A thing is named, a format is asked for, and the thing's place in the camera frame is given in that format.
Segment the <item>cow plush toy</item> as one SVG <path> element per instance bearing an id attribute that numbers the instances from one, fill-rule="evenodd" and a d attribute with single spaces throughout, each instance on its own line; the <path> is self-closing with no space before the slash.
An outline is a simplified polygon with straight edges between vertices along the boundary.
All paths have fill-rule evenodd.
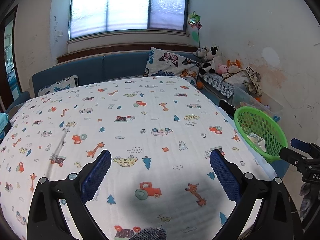
<path id="1" fill-rule="evenodd" d="M 201 63 L 199 66 L 199 73 L 204 75 L 206 73 L 215 73 L 215 62 L 214 59 L 220 56 L 220 51 L 218 46 L 211 46 L 208 48 L 207 54 L 201 58 Z"/>

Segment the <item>small butterfly pillow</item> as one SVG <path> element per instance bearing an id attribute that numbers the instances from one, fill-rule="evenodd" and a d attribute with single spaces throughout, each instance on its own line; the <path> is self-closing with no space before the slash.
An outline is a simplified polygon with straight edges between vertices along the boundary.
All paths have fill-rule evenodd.
<path id="1" fill-rule="evenodd" d="M 79 79 L 77 75 L 72 75 L 57 81 L 51 85 L 44 86 L 38 92 L 38 96 L 43 96 L 51 93 L 55 93 L 61 90 L 77 87 L 79 85 Z"/>

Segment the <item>blue sofa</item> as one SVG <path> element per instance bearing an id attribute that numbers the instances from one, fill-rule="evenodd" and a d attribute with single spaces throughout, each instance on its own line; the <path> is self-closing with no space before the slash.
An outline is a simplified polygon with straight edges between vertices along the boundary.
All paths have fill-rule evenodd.
<path id="1" fill-rule="evenodd" d="M 100 55 L 58 64 L 40 71 L 31 78 L 34 96 L 38 96 L 41 88 L 72 75 L 77 75 L 79 85 L 89 85 L 125 77 L 142 77 L 149 57 L 149 51 L 132 51 Z M 200 59 L 191 53 L 176 53 L 199 63 Z"/>

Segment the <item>green plastic basket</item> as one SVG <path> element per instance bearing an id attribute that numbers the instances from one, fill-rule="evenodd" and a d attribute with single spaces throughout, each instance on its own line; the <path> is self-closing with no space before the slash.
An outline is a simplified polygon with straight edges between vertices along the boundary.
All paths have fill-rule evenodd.
<path id="1" fill-rule="evenodd" d="M 244 106 L 235 111 L 234 123 L 245 142 L 268 163 L 280 160 L 280 150 L 288 146 L 287 138 L 281 127 L 270 116 L 259 109 Z M 249 135 L 252 133 L 264 140 L 264 150 L 251 141 Z"/>

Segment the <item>window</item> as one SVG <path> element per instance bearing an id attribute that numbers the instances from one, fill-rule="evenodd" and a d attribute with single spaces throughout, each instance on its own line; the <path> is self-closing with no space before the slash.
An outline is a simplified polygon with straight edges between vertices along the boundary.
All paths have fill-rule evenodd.
<path id="1" fill-rule="evenodd" d="M 71 39 L 122 30 L 185 31 L 188 0 L 71 0 Z"/>

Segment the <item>pink pig plush toy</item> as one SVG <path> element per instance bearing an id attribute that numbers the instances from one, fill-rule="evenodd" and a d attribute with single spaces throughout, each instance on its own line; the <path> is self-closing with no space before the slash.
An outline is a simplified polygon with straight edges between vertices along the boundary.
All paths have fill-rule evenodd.
<path id="1" fill-rule="evenodd" d="M 228 67 L 224 64 L 218 63 L 215 67 L 215 72 L 219 75 L 226 74 L 228 72 Z"/>

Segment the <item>grey plush toy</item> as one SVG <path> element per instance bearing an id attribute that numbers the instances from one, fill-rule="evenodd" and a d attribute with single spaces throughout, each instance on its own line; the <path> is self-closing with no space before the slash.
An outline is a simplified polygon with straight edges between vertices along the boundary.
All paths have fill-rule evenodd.
<path id="1" fill-rule="evenodd" d="M 193 55 L 201 59 L 207 54 L 207 52 L 208 52 L 207 47 L 201 47 L 201 48 L 198 48 L 197 51 L 193 52 Z"/>

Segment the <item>blue wet wipes pack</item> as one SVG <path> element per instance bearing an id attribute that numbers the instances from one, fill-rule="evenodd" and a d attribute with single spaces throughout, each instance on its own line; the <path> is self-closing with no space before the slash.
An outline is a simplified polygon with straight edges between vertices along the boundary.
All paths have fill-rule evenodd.
<path id="1" fill-rule="evenodd" d="M 6 133 L 11 128 L 9 116 L 6 113 L 0 113 L 0 140 L 3 140 Z"/>

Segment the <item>colourful pinwheel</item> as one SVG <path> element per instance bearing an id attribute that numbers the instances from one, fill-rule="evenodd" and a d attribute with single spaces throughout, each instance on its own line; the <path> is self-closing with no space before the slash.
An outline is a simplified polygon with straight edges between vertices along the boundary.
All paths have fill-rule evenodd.
<path id="1" fill-rule="evenodd" d="M 188 17 L 188 24 L 193 29 L 191 36 L 195 42 L 197 42 L 198 47 L 200 47 L 200 29 L 202 28 L 201 16 L 193 11 Z"/>

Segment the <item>clear plastic storage box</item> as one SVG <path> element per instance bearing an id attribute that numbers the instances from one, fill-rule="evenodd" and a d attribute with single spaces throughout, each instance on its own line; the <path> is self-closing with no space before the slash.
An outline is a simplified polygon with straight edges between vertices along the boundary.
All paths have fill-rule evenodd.
<path id="1" fill-rule="evenodd" d="M 283 106 L 266 93 L 263 93 L 261 97 L 254 97 L 238 87 L 234 89 L 232 105 L 236 108 L 248 106 L 259 109 L 268 114 L 275 122 L 278 122 L 283 115 Z"/>

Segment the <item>blue white milk carton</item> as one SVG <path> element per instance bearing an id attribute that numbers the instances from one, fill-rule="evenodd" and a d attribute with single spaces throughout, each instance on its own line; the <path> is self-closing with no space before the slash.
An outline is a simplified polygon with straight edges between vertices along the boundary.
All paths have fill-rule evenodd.
<path id="1" fill-rule="evenodd" d="M 260 148 L 263 152 L 266 152 L 265 140 L 262 137 L 256 135 L 255 133 L 249 133 L 247 137 L 255 146 Z"/>

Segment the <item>orange fox plush toy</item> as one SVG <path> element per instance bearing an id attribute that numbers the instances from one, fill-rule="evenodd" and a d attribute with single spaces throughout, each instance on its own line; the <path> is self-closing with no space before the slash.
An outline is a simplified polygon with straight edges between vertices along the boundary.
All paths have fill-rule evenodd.
<path id="1" fill-rule="evenodd" d="M 242 70 L 242 66 L 239 60 L 231 61 L 227 60 L 227 68 L 229 74 L 234 74 Z"/>

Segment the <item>crumpled beige cloth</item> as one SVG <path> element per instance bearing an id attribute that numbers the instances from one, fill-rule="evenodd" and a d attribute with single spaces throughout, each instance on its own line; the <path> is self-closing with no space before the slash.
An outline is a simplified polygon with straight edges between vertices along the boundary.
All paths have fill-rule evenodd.
<path id="1" fill-rule="evenodd" d="M 261 97 L 263 94 L 260 85 L 261 76 L 251 67 L 243 69 L 237 66 L 230 66 L 227 73 L 223 74 L 222 77 L 226 83 L 241 88 L 248 94 L 253 94 L 257 97 Z"/>

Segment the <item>butterfly print pillow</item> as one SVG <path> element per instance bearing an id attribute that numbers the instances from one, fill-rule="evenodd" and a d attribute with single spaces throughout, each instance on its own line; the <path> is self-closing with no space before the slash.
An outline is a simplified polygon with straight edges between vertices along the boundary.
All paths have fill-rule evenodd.
<path id="1" fill-rule="evenodd" d="M 177 76 L 196 87 L 200 63 L 185 56 L 151 48 L 144 76 Z"/>

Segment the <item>cartoon print tablecloth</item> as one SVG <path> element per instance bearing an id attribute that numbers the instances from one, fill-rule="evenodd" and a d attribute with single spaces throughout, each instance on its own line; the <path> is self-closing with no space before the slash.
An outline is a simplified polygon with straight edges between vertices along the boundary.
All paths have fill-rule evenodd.
<path id="1" fill-rule="evenodd" d="M 216 149 L 258 179 L 276 175 L 233 121 L 182 78 L 58 90 L 28 100 L 1 144 L 3 215 L 25 239 L 39 179 L 65 179 L 108 150 L 111 167 L 86 205 L 109 239 L 157 226 L 168 239 L 212 239 L 235 207 L 210 166 Z"/>

